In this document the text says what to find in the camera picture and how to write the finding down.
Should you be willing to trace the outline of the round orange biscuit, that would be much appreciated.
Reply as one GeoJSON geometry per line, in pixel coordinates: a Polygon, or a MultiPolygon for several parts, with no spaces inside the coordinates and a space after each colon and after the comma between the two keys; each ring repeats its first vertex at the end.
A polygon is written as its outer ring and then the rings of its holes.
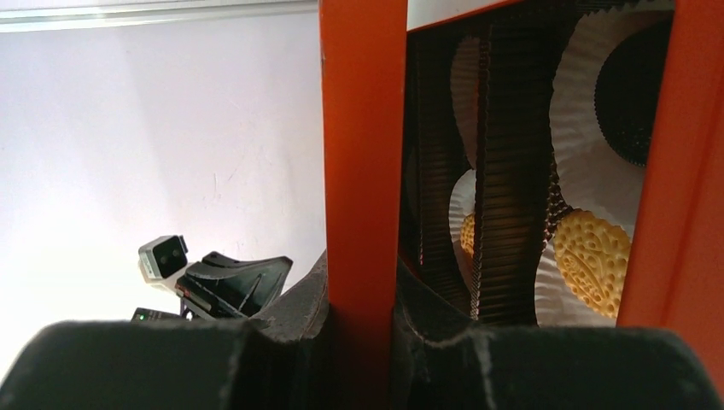
{"type": "Polygon", "coordinates": [[[619,314],[631,246],[621,226],[582,209],[563,217],[553,236],[565,284],[588,308],[610,319],[619,314]]]}
{"type": "Polygon", "coordinates": [[[475,214],[464,217],[459,231],[459,242],[462,250],[472,258],[475,245],[475,214]]]}

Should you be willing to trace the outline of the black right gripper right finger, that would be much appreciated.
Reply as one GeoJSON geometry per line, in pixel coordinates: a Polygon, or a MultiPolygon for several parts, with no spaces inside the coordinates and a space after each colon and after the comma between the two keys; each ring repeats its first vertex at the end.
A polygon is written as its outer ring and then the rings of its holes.
{"type": "Polygon", "coordinates": [[[396,273],[394,409],[720,409],[703,365],[670,331],[486,326],[404,264],[396,273]]]}

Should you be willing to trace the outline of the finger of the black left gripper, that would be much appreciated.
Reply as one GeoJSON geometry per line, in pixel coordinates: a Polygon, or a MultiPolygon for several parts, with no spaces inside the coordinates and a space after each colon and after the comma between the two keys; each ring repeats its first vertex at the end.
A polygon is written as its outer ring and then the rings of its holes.
{"type": "Polygon", "coordinates": [[[281,296],[292,266],[287,256],[238,261],[211,252],[188,266],[174,290],[196,319],[246,319],[281,296]]]}

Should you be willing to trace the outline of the orange box lid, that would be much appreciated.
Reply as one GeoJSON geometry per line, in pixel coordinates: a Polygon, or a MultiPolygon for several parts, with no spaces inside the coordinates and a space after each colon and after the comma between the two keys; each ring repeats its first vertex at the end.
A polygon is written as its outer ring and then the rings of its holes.
{"type": "Polygon", "coordinates": [[[406,64],[404,1],[319,6],[333,405],[388,409],[406,64]]]}

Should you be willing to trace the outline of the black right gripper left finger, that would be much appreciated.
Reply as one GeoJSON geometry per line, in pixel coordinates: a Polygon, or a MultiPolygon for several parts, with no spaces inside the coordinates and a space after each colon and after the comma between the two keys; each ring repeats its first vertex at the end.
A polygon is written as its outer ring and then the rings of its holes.
{"type": "Polygon", "coordinates": [[[327,258],[248,319],[59,322],[22,350],[4,409],[326,409],[327,258]]]}

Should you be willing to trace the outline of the black sandwich cookie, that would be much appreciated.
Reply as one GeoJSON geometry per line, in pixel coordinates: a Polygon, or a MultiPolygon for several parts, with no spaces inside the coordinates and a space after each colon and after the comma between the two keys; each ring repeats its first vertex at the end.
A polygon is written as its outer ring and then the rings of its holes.
{"type": "Polygon", "coordinates": [[[604,61],[594,88],[606,143],[638,167],[648,162],[672,24],[661,20],[624,38],[604,61]]]}

